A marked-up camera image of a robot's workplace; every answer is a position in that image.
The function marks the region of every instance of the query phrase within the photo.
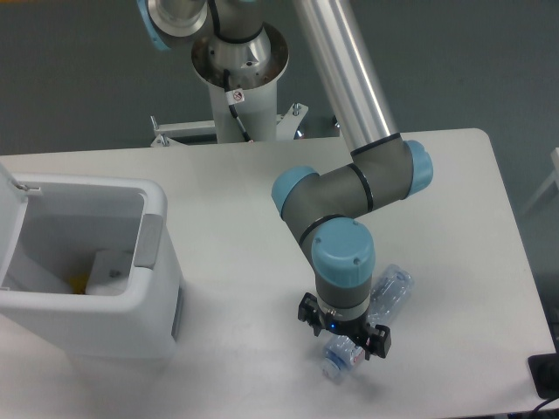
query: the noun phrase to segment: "black cable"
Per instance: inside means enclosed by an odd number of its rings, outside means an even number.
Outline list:
[[[225,94],[227,94],[228,92],[231,91],[231,85],[229,84],[229,77],[230,76],[231,76],[231,72],[229,70],[225,69],[224,70],[224,90],[225,90]],[[240,117],[238,116],[237,109],[235,108],[235,105],[229,105],[229,112],[231,112],[231,116],[237,122],[238,129],[240,130],[241,134],[243,135],[243,138],[245,139],[245,141],[246,142],[252,142],[251,136],[246,132],[245,126],[243,125],[243,122],[241,121]]]
[[[530,415],[528,416],[528,419],[535,419],[535,416],[537,415],[537,413],[540,411],[541,408],[543,408],[544,406],[547,406],[548,404],[550,404],[551,402],[554,402],[555,400],[559,399],[559,395],[557,397],[551,397],[550,399],[546,400],[543,403],[538,404],[534,410],[532,410],[532,413],[530,413]]]
[[[208,0],[208,7],[210,8],[211,20],[213,22],[213,33],[219,37],[221,24],[219,23],[219,13],[217,13],[216,0]]]

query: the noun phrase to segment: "warning sticker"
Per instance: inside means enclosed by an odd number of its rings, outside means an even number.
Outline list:
[[[227,92],[227,104],[228,105],[237,105],[238,103],[245,101],[245,94],[243,93],[243,89],[235,89]]]

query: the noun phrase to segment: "light blue joint cap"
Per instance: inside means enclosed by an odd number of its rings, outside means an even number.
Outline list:
[[[375,268],[375,245],[369,230],[351,218],[334,218],[316,232],[311,250],[316,272],[330,284],[355,288]]]
[[[148,6],[146,5],[147,0],[136,0],[136,2],[138,4],[138,9],[140,9],[141,20],[143,20],[143,24],[146,27],[146,31],[148,31],[149,38],[151,39],[154,47],[159,51],[169,51],[170,48],[162,41],[159,37],[159,33],[157,33],[157,30],[151,23]]]
[[[427,188],[433,180],[433,163],[429,153],[420,142],[410,140],[405,142],[411,151],[413,159],[413,180],[408,196]]]
[[[276,204],[276,208],[280,212],[283,210],[283,204],[286,203],[286,199],[297,186],[297,183],[305,179],[309,175],[318,175],[313,168],[309,166],[297,166],[296,168],[290,168],[288,171],[283,172],[279,175],[276,182],[272,186],[272,199]]]

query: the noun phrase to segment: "white bracket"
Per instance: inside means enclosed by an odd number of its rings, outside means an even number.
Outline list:
[[[293,103],[285,115],[278,115],[276,127],[277,141],[291,141],[298,135],[299,125],[307,115],[308,106],[301,103]],[[151,147],[183,146],[181,142],[171,140],[173,137],[198,137],[200,135],[212,135],[216,133],[216,124],[213,120],[201,120],[198,122],[183,122],[180,124],[158,125],[155,117],[151,117],[154,128],[155,139]]]

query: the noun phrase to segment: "gray floor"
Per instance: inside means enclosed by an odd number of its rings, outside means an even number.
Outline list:
[[[518,213],[559,146],[559,2],[352,3],[401,131],[485,130]],[[266,13],[290,45],[279,110],[305,103],[307,134],[327,132],[291,1],[266,1]],[[0,3],[0,155],[146,147],[151,114],[211,116],[189,47],[155,51],[134,1]],[[542,298],[559,306],[558,210],[555,199],[517,221]]]

